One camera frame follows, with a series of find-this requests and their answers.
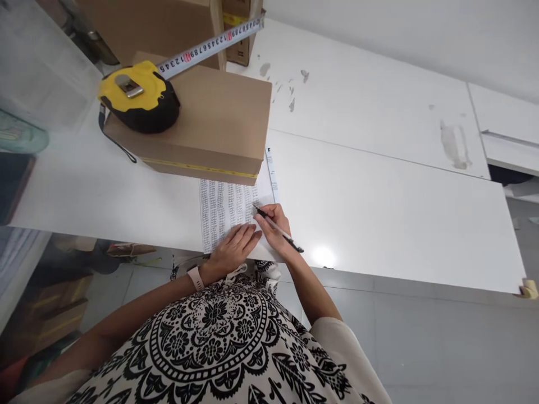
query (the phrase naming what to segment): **finger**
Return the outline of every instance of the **finger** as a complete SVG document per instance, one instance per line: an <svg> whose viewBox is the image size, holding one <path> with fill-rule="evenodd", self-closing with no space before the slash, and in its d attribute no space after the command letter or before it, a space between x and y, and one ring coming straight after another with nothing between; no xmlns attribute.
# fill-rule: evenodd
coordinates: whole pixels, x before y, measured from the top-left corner
<svg viewBox="0 0 539 404"><path fill-rule="evenodd" d="M229 243L232 247L235 247L238 245L238 243L243 238L243 234L245 234L245 231L248 229L248 227L249 227L248 223L241 225L239 230L236 232L236 235L232 238L232 240Z"/></svg>
<svg viewBox="0 0 539 404"><path fill-rule="evenodd" d="M262 210L269 216L275 217L275 218L283 217L285 215L285 213L282 210L281 204L266 205L266 206L261 207L260 210Z"/></svg>
<svg viewBox="0 0 539 404"><path fill-rule="evenodd" d="M254 219L257 221L258 225L260 226L260 228L262 229L262 231L264 232L266 236L272 233L273 227L271 227L271 225L267 222L267 220L264 219L259 213L257 213L254 216Z"/></svg>
<svg viewBox="0 0 539 404"><path fill-rule="evenodd" d="M243 248L243 255L247 258L247 256L251 253L251 251L254 250L254 248L257 246L258 241L260 241L260 238L262 237L262 232L259 230L251 236L251 239L247 243L247 245Z"/></svg>
<svg viewBox="0 0 539 404"><path fill-rule="evenodd" d="M247 243L249 242L249 240L251 239L251 237L253 236L253 233L254 231L256 230L257 228L257 225L256 224L251 224L247 230L245 231L245 233L243 234L243 237L241 238L240 242L237 244L237 247L240 248L240 249L243 249Z"/></svg>
<svg viewBox="0 0 539 404"><path fill-rule="evenodd" d="M240 224L232 227L232 229L230 229L229 233L226 235L225 239L223 240L223 244L228 244L230 240L232 240L232 238L236 235L240 227L241 227Z"/></svg>

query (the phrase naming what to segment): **white sleeve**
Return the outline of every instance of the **white sleeve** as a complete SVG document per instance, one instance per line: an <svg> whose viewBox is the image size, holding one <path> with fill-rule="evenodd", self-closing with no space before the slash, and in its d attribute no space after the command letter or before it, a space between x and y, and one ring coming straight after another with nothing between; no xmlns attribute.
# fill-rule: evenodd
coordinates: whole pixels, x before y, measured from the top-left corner
<svg viewBox="0 0 539 404"><path fill-rule="evenodd" d="M8 404L65 403L90 378L90 370L75 370L64 377L38 384L23 391Z"/></svg>
<svg viewBox="0 0 539 404"><path fill-rule="evenodd" d="M310 329L333 362L346 364L344 371L351 386L376 404L391 404L391 399L363 352L354 332L340 320L322 317Z"/></svg>

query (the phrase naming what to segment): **wrist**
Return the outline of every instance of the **wrist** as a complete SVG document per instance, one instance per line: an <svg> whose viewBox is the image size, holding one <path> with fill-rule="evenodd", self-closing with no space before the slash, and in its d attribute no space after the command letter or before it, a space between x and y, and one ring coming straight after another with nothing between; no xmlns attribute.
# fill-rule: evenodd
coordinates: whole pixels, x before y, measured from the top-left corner
<svg viewBox="0 0 539 404"><path fill-rule="evenodd" d="M210 261L206 261L202 264L202 266L198 268L198 272L204 286L209 286L226 276L226 274L222 273L223 271L219 270L219 268Z"/></svg>

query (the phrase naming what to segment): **hand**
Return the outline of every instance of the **hand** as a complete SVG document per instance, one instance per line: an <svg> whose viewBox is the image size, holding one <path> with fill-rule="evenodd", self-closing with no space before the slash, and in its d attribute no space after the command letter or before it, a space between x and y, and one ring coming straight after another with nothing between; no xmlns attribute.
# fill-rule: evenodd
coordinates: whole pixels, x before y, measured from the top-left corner
<svg viewBox="0 0 539 404"><path fill-rule="evenodd" d="M261 211L266 213L273 222L282 228L289 236L292 235L290 232L290 224L288 219L285 216L285 213L282 211L281 204L266 205L260 208ZM264 232L266 240L268 240L269 245L277 251L283 258L287 257L289 254L293 253L294 248L285 240L282 234L275 230L271 225L264 219L260 214L256 214L254 219L258 222L258 225Z"/></svg>
<svg viewBox="0 0 539 404"><path fill-rule="evenodd" d="M232 227L200 269L200 276L206 286L224 278L245 262L262 237L261 231L254 231L256 227L248 223Z"/></svg>

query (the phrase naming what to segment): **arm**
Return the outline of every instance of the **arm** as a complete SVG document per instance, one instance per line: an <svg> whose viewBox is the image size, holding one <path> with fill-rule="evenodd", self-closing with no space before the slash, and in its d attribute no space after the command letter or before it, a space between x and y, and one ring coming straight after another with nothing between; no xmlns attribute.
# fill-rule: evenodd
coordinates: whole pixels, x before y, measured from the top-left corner
<svg viewBox="0 0 539 404"><path fill-rule="evenodd" d="M226 277L245 261L262 235L254 230L255 225L244 224L230 231L199 269L204 285ZM120 307L80 337L32 386L61 378L74 370L99 368L152 315L195 292L191 278L183 275Z"/></svg>
<svg viewBox="0 0 539 404"><path fill-rule="evenodd" d="M280 228L291 234L288 219L282 211L280 204L266 205L260 209L266 212ZM299 252L294 250L283 236L273 229L262 216L257 214L254 218L264 232L269 245L285 260L292 275L299 301L309 322L314 324L321 317L333 317L342 321L342 317L333 300L331 300L317 276Z"/></svg>

